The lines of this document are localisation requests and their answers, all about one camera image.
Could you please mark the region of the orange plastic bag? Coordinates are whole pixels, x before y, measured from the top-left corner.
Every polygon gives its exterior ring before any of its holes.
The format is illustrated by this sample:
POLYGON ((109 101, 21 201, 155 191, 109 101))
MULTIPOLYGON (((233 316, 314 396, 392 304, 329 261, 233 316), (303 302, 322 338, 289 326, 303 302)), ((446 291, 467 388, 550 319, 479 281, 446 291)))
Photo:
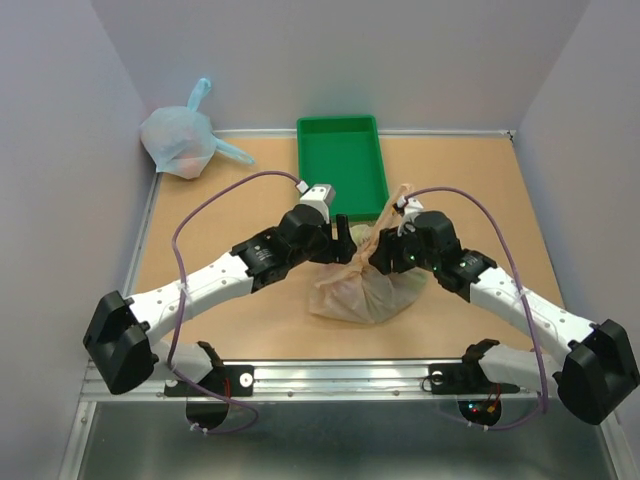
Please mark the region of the orange plastic bag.
POLYGON ((391 194, 382 213, 372 224, 350 227, 357 250, 346 264, 324 265, 311 284, 309 311, 329 319, 361 324, 379 324, 390 320, 411 306, 427 283, 426 272, 412 269, 384 275, 369 264, 379 246, 379 234, 394 228, 393 204, 413 191, 407 183, 391 194))

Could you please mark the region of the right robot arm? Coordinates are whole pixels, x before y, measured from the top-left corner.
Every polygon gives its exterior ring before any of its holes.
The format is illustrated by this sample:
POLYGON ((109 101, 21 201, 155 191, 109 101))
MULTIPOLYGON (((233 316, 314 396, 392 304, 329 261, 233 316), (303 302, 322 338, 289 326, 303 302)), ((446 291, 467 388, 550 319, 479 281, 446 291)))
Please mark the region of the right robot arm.
POLYGON ((639 386, 639 369, 626 330, 571 314, 516 283, 486 255, 461 246, 452 222, 439 211, 410 214, 383 229, 370 264, 384 275, 415 268, 471 305, 529 335, 532 351, 497 340, 469 346, 457 363, 435 365, 435 395, 483 394, 519 387, 559 397, 579 420, 598 425, 639 386))

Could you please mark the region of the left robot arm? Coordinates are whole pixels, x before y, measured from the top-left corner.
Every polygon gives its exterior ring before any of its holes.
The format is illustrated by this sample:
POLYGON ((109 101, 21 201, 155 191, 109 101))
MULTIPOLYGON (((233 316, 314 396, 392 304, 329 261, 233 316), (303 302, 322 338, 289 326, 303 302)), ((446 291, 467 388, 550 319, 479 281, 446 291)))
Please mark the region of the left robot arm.
POLYGON ((129 298, 118 291, 104 295, 83 345, 109 392, 127 393, 151 377, 160 360, 154 346, 184 322, 186 313, 199 315, 255 293, 307 261, 346 264, 355 251, 346 215, 326 220, 314 207, 299 204, 277 226, 235 245, 184 280, 129 298))

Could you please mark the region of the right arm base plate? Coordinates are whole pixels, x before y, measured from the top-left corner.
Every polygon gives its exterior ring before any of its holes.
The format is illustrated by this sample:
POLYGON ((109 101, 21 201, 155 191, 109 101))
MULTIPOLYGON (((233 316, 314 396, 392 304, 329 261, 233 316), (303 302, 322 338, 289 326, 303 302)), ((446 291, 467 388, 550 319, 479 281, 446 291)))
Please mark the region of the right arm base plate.
POLYGON ((489 394, 498 386, 477 365, 435 363, 425 378, 434 395, 489 394))

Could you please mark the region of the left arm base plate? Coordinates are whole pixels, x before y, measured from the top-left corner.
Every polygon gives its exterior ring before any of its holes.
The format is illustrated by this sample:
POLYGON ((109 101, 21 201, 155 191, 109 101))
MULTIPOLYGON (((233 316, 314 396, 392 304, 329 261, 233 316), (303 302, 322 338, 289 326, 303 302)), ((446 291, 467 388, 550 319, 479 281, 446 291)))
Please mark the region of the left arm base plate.
MULTIPOLYGON (((200 382, 201 388, 219 396, 248 398, 253 395, 255 367, 250 364, 227 364, 214 368, 200 382)), ((203 397, 206 393, 183 380, 166 382, 163 394, 169 398, 203 397)))

